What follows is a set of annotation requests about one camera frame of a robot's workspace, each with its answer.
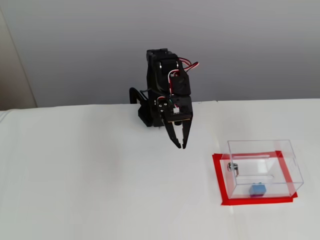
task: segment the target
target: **clear plastic box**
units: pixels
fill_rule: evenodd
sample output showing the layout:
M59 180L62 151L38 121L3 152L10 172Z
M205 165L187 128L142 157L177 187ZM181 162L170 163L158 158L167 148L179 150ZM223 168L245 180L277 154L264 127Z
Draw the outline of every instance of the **clear plastic box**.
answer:
M304 183L289 140L228 141L220 163L229 199L291 197Z

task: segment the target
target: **blue cube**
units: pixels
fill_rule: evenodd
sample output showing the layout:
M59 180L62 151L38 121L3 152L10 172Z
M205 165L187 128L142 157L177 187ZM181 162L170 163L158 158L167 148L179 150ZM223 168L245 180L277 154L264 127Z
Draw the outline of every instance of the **blue cube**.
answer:
M249 189L250 197L252 198L260 198L265 195L267 189L264 184L254 184Z

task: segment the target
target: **robotic arm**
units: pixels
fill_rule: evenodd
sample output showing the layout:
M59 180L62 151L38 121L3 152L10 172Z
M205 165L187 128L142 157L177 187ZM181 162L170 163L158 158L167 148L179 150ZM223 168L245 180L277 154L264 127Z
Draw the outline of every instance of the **robotic arm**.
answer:
M191 64L185 58L178 57L168 49L154 49L146 52L148 62L147 90L138 91L130 88L130 103L139 100L141 107L138 115L147 127L165 126L171 141L180 149L173 123L182 124L183 143L187 146L193 109L191 90L187 72L199 65Z

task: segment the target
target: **white table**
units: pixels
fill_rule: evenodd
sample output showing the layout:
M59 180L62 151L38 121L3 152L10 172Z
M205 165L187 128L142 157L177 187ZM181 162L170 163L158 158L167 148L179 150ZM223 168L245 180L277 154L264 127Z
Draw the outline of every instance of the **white table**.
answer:
M319 238L320 100L196 102L184 150L164 128L147 128L138 108L0 112L0 239ZM220 206L219 143L265 139L291 140L299 197Z

